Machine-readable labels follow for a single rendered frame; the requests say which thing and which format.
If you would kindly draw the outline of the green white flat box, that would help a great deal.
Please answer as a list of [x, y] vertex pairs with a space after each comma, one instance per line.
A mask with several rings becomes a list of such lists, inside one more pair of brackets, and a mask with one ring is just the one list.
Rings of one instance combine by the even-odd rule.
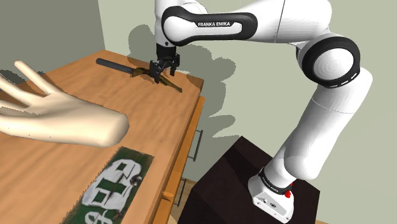
[[153, 159], [119, 147], [60, 224], [121, 224]]

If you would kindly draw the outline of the wooden desk with drawers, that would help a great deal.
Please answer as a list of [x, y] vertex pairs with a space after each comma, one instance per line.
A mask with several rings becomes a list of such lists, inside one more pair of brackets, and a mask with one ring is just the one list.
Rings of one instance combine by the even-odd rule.
[[[151, 224], [176, 153], [192, 121], [203, 81], [176, 73], [174, 87], [147, 76], [100, 66], [98, 58], [130, 67], [145, 63], [102, 50], [46, 73], [63, 91], [125, 113], [129, 131], [121, 145], [153, 156], [122, 224]], [[60, 224], [117, 146], [57, 144], [0, 133], [0, 224]]]

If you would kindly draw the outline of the dark robot stand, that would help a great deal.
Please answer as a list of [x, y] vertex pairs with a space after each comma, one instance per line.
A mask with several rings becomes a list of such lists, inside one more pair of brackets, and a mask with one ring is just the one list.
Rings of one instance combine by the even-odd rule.
[[[283, 224], [252, 201], [248, 181], [270, 162], [270, 155], [240, 137], [191, 189], [178, 224]], [[286, 224], [316, 224], [320, 191], [296, 180], [294, 211]]]

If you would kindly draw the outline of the cream hand figure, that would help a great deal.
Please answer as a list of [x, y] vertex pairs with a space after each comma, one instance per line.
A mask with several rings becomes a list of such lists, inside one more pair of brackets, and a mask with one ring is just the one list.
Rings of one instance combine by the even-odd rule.
[[26, 92], [0, 75], [0, 89], [26, 107], [0, 100], [0, 132], [40, 141], [106, 148], [129, 129], [123, 113], [69, 95], [21, 60], [14, 65], [46, 95]]

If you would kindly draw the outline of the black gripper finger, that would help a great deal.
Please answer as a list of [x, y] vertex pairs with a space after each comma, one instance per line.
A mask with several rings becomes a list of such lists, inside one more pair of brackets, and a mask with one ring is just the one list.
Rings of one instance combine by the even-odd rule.
[[164, 70], [164, 62], [162, 60], [150, 61], [150, 76], [154, 79], [155, 83], [160, 83], [160, 74]]
[[176, 69], [179, 67], [180, 65], [180, 55], [179, 54], [175, 54], [175, 57], [169, 62], [170, 64], [170, 75], [174, 76]]

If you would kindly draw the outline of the black-handled olive knife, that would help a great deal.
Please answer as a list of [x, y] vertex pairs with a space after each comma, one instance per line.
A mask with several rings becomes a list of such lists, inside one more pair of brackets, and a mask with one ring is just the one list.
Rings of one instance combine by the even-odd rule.
[[[130, 75], [130, 77], [136, 77], [136, 76], [139, 76], [139, 75], [142, 75], [142, 74], [145, 74], [145, 75], [148, 75], [149, 77], [151, 77], [150, 76], [150, 67], [148, 69], [143, 68], [143, 67], [132, 68], [132, 67], [124, 66], [124, 65], [121, 65], [119, 63], [111, 62], [109, 60], [102, 59], [102, 58], [96, 59], [95, 62], [98, 65], [105, 66], [105, 67], [108, 67], [108, 68], [111, 68], [111, 69], [115, 69], [117, 71], [121, 71], [121, 72], [124, 72], [124, 73], [128, 73]], [[169, 62], [167, 62], [164, 65], [164, 69], [167, 69], [167, 68], [170, 68]], [[175, 85], [173, 82], [171, 82], [169, 79], [167, 79], [164, 75], [162, 75], [162, 73], [160, 74], [160, 83], [162, 83], [165, 86], [169, 86], [169, 87], [175, 88], [180, 93], [183, 92], [182, 88], [180, 88], [177, 85]]]

